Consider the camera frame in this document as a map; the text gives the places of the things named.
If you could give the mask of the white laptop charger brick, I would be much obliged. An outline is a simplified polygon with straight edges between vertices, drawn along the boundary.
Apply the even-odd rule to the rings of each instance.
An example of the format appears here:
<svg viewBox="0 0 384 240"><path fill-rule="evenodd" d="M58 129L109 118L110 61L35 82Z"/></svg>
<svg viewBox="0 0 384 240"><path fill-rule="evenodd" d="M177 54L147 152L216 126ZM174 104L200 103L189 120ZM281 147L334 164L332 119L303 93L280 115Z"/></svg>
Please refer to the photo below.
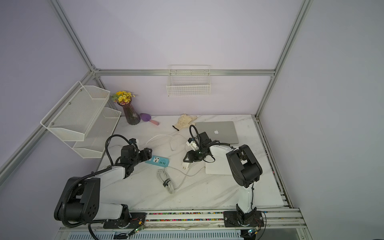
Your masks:
<svg viewBox="0 0 384 240"><path fill-rule="evenodd" d="M191 163L188 162L183 162L182 163L182 169L183 170L188 170L190 168Z"/></svg>

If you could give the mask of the teal power strip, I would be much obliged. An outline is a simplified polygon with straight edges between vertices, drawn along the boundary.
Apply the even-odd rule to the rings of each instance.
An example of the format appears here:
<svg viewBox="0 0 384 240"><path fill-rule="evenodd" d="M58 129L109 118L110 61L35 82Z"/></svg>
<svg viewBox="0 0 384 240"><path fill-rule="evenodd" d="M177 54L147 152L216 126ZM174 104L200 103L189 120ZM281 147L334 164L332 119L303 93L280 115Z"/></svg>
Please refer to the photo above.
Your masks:
<svg viewBox="0 0 384 240"><path fill-rule="evenodd" d="M159 157L159 156L152 156L152 158L145 161L145 163L150 164L150 165L154 165L154 166L158 166L158 167L166 168L169 166L169 159Z"/></svg>

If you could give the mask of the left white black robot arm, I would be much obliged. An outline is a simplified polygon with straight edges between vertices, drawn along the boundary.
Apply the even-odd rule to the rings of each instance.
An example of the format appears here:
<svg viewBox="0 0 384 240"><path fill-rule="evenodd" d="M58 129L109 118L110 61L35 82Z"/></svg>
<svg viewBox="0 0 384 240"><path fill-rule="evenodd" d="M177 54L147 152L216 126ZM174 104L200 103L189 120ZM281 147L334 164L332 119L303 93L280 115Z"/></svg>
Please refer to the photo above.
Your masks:
<svg viewBox="0 0 384 240"><path fill-rule="evenodd" d="M101 190L129 177L136 165L152 158L152 153L150 148L139 150L136 145L127 145L113 165L84 177L70 178L55 208L55 220L67 228L93 223L127 227L133 220L128 206L103 202Z"/></svg>

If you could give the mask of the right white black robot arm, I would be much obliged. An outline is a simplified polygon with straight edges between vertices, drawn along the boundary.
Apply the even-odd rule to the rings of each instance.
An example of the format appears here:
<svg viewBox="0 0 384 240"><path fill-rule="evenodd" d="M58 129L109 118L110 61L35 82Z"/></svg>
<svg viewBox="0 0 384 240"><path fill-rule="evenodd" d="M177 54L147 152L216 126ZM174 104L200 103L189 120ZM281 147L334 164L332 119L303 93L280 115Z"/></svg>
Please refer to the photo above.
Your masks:
<svg viewBox="0 0 384 240"><path fill-rule="evenodd" d="M183 159L184 163L206 162L217 169L225 169L241 187L236 210L225 211L226 227L262 227L262 213L254 207L254 184L260 180L263 169L248 145L237 148L218 140L212 141L203 132L188 139L192 148Z"/></svg>

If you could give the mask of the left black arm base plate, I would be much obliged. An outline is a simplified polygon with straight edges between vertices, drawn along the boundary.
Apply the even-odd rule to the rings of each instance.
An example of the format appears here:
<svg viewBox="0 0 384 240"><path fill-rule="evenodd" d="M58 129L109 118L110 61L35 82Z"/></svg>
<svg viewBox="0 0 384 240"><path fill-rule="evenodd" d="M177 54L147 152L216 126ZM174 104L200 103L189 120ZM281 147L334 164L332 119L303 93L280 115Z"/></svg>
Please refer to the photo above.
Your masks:
<svg viewBox="0 0 384 240"><path fill-rule="evenodd" d="M128 213L117 220L107 220L104 229L136 229L145 224L147 213Z"/></svg>

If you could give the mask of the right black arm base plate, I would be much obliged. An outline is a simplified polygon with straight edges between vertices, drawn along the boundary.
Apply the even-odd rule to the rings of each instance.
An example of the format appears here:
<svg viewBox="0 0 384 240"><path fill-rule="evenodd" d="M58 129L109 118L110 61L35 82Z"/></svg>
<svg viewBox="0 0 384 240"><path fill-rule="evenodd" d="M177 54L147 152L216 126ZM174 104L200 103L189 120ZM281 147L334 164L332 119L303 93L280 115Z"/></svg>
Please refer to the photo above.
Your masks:
<svg viewBox="0 0 384 240"><path fill-rule="evenodd" d="M225 211L225 227L264 227L265 222L261 211L252 211L247 214L240 214L237 211Z"/></svg>

